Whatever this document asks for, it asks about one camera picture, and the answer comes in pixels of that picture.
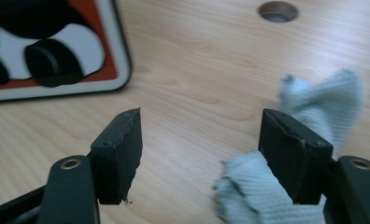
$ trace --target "panda picture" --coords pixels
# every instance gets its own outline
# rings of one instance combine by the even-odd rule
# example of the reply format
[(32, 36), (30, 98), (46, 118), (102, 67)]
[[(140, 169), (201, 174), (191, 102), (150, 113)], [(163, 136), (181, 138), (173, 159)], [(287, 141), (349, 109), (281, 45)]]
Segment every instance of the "panda picture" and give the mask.
[[(113, 58), (115, 67), (125, 67), (129, 76), (128, 53), (121, 30), (116, 28), (117, 31), (112, 32), (115, 27), (108, 26), (119, 22), (115, 18), (115, 6), (107, 2), (78, 0), (77, 4), (77, 0), (0, 0), (0, 88), (11, 83), (19, 86), (23, 81), (35, 83), (27, 87), (44, 88), (40, 94), (32, 93), (35, 96), (82, 92), (73, 86), (88, 77), (98, 76), (109, 57)], [(94, 5), (99, 10), (106, 39), (102, 38), (101, 29), (97, 33), (95, 28), (98, 26), (92, 26), (93, 21), (85, 18), (89, 14), (79, 13), (82, 10), (79, 6), (91, 10)], [(104, 9), (112, 15), (107, 17), (108, 13), (101, 12)], [(117, 39), (122, 39), (122, 42), (109, 42), (116, 37), (112, 34), (119, 35)], [(110, 56), (111, 45), (119, 46), (121, 52)], [(121, 85), (127, 82), (128, 76)], [(107, 89), (112, 89), (112, 84), (107, 85)]]

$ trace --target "light blue towel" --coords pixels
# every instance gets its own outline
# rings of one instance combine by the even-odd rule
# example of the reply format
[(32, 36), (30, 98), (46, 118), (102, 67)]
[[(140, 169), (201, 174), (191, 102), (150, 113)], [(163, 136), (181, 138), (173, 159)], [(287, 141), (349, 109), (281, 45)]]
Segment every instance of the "light blue towel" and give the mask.
[[(359, 77), (343, 69), (313, 85), (286, 76), (279, 89), (278, 110), (292, 115), (334, 145), (337, 156), (363, 105)], [(224, 163), (216, 182), (218, 213), (227, 223), (321, 223), (320, 205), (292, 205), (292, 200), (267, 167), (258, 150)]]

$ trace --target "wood grain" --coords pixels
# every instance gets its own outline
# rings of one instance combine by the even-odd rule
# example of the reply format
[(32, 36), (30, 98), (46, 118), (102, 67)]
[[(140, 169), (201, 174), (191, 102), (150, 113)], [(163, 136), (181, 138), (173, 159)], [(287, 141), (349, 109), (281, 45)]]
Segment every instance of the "wood grain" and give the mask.
[(296, 1), (297, 20), (264, 21), (265, 1), (122, 0), (134, 61), (121, 91), (0, 103), (0, 204), (46, 183), (57, 160), (85, 155), (118, 113), (141, 107), (144, 152), (133, 203), (102, 223), (222, 223), (211, 187), (221, 161), (258, 145), (279, 81), (363, 78), (363, 112), (342, 155), (370, 160), (370, 1)]

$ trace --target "cartoon panda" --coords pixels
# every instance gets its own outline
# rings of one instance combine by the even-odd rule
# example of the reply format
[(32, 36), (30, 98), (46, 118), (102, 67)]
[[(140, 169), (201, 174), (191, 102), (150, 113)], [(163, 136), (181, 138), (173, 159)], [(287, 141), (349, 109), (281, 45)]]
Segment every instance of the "cartoon panda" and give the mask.
[(105, 58), (100, 37), (65, 0), (0, 0), (0, 85), (75, 84)]

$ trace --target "wooden table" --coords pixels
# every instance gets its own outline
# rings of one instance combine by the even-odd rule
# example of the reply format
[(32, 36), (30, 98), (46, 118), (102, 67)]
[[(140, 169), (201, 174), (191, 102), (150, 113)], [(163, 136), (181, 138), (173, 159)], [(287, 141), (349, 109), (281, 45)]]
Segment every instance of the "wooden table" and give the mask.
[(141, 107), (144, 151), (127, 205), (102, 223), (221, 223), (221, 161), (258, 145), (279, 81), (317, 83), (344, 67), (366, 100), (341, 153), (370, 160), (370, 1), (289, 0), (288, 23), (258, 15), (264, 0), (122, 0), (134, 72), (121, 91), (0, 103), (0, 204), (46, 184), (57, 160), (85, 155), (120, 112)]

